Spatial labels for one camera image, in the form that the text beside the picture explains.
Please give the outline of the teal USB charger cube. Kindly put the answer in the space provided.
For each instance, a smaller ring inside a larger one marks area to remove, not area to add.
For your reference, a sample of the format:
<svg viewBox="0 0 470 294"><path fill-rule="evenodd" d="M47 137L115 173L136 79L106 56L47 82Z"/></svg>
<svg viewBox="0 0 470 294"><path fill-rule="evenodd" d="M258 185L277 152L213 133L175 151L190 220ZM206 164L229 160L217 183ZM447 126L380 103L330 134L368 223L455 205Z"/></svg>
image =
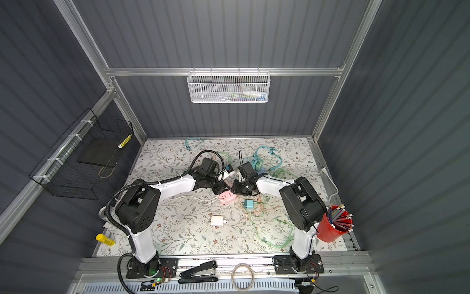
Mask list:
<svg viewBox="0 0 470 294"><path fill-rule="evenodd" d="M251 199L245 199L243 206L245 209L254 209L255 201Z"/></svg>

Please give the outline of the pink power strip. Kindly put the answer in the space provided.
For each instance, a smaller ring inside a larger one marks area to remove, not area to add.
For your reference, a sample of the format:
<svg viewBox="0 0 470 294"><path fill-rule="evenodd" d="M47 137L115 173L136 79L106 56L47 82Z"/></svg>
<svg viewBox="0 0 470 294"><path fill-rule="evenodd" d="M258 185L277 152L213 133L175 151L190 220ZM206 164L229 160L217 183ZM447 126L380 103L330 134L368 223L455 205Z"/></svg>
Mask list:
<svg viewBox="0 0 470 294"><path fill-rule="evenodd" d="M237 200L237 194L231 191L225 191L218 196L218 200L222 205L229 205Z"/></svg>

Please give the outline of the white USB charger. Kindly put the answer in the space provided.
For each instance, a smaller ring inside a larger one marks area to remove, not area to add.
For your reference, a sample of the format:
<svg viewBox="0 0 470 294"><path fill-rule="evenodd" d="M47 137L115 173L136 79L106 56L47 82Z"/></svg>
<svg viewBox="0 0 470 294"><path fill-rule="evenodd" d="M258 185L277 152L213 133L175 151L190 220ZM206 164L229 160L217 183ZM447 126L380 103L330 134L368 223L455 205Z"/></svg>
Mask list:
<svg viewBox="0 0 470 294"><path fill-rule="evenodd" d="M222 227L226 224L226 219L224 216L212 215L210 225L214 227Z"/></svg>

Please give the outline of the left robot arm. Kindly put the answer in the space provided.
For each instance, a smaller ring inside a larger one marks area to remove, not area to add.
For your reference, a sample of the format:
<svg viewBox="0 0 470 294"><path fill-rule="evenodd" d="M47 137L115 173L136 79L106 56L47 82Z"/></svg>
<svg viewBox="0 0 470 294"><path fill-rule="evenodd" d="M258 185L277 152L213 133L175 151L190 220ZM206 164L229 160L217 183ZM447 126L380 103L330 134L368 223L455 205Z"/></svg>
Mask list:
<svg viewBox="0 0 470 294"><path fill-rule="evenodd" d="M117 191L106 204L104 216L122 231L132 250L132 257L142 265L157 259L149 227L154 221L160 202L179 194L211 189L215 195L228 189L225 180L234 168L226 165L221 155L203 150L196 155L182 174L160 181L134 181Z"/></svg>

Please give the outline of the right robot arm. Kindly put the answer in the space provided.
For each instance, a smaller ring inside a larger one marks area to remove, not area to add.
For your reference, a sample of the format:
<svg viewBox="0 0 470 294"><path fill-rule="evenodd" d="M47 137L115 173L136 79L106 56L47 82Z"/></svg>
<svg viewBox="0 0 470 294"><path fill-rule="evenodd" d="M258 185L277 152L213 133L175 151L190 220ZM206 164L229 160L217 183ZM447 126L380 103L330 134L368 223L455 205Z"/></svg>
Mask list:
<svg viewBox="0 0 470 294"><path fill-rule="evenodd" d="M283 201L284 207L295 227L294 241L290 253L295 261L306 261L312 254L315 224L321 222L326 205L311 185L301 176L295 180L274 178L258 173L249 162L238 167L238 180L233 181L232 193L252 196L255 193L269 194Z"/></svg>

